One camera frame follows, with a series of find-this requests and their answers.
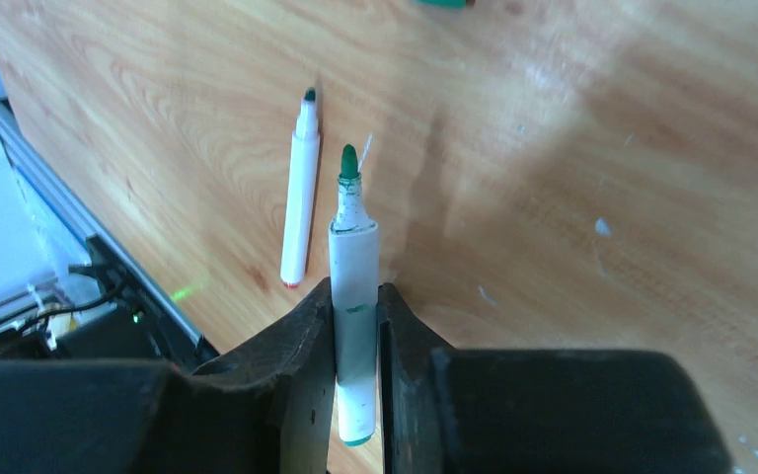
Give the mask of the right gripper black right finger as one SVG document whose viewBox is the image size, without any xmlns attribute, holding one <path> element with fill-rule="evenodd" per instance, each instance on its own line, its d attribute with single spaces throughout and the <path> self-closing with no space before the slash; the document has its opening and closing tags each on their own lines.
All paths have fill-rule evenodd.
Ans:
<svg viewBox="0 0 758 474">
<path fill-rule="evenodd" d="M 726 473 L 732 459 L 671 356 L 457 349 L 379 289 L 387 473 Z"/>
</svg>

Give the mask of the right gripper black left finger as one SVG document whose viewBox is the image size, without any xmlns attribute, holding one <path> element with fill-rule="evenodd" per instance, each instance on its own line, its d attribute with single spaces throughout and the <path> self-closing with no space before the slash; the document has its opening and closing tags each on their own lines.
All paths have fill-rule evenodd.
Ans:
<svg viewBox="0 0 758 474">
<path fill-rule="evenodd" d="M 0 359 L 0 473 L 323 473 L 331 283 L 193 371 L 158 359 Z"/>
</svg>

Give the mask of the green white marker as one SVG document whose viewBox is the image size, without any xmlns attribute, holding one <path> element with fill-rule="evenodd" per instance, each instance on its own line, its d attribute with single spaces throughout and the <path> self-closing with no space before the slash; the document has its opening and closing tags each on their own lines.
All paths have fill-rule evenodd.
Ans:
<svg viewBox="0 0 758 474">
<path fill-rule="evenodd" d="M 338 210 L 329 232 L 338 434 L 344 445 L 370 440 L 376 426 L 379 228 L 365 208 L 355 147 L 338 175 Z"/>
</svg>

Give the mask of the red white marker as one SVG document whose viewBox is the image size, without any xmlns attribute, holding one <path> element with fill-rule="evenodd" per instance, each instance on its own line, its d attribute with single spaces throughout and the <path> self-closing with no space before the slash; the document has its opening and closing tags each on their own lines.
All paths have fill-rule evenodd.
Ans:
<svg viewBox="0 0 758 474">
<path fill-rule="evenodd" d="M 306 274 L 320 150 L 318 98 L 306 90 L 291 137 L 280 278 L 296 287 Z"/>
</svg>

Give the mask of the green pen cap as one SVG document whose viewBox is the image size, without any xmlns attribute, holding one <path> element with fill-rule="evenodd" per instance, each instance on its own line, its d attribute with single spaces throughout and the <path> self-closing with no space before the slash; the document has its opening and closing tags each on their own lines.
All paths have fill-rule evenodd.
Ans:
<svg viewBox="0 0 758 474">
<path fill-rule="evenodd" d="M 464 9 L 467 0 L 417 0 L 420 3 L 445 9 Z"/>
</svg>

